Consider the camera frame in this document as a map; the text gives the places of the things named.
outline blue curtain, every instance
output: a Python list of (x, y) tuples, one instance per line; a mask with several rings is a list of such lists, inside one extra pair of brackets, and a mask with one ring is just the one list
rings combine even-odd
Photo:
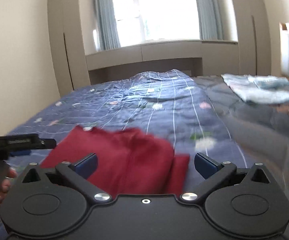
[(223, 40), (223, 28), (218, 0), (197, 0), (200, 39)]
[(95, 9), (98, 17), (101, 49), (120, 48), (117, 23), (114, 17), (113, 0), (95, 0)]

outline folded red clothing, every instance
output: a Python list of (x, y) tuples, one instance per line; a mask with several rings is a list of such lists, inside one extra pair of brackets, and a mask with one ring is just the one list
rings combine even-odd
[(174, 155), (164, 139), (140, 129), (84, 131), (76, 126), (50, 152), (41, 167), (62, 161), (75, 162), (90, 153), (98, 156), (98, 168), (88, 181), (112, 195), (182, 193), (189, 155)]

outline silver bolt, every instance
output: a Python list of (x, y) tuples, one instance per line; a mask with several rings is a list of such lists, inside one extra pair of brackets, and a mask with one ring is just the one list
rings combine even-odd
[(95, 194), (94, 195), (94, 199), (97, 200), (97, 201), (107, 201), (111, 198), (111, 196), (107, 193), (98, 193), (98, 194)]
[(186, 201), (194, 201), (198, 198), (198, 195), (192, 192), (187, 192), (181, 195), (181, 198)]
[(149, 199), (143, 199), (141, 202), (142, 202), (143, 204), (149, 204), (149, 203), (151, 202), (151, 200), (149, 200)]

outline blue bedspread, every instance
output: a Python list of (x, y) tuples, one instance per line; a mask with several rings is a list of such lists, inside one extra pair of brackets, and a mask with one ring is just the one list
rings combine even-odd
[[(218, 162), (231, 161), (250, 167), (253, 160), (231, 139), (215, 113), (206, 93), (179, 70), (166, 73), (144, 72), (121, 81), (85, 87), (61, 98), (11, 134), (38, 133), (58, 143), (76, 126), (109, 130), (139, 127), (167, 139), (177, 153), (191, 156), (184, 190), (203, 178), (195, 171), (197, 151)], [(13, 166), (40, 163), (50, 150), (36, 150), (30, 156), (11, 158)]]

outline window pane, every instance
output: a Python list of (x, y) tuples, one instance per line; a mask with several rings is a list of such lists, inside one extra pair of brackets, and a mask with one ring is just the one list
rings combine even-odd
[(113, 7), (117, 21), (139, 16), (139, 10), (133, 0), (113, 0)]
[(142, 42), (139, 18), (117, 21), (117, 29), (122, 47)]
[(196, 0), (139, 0), (146, 40), (199, 39)]

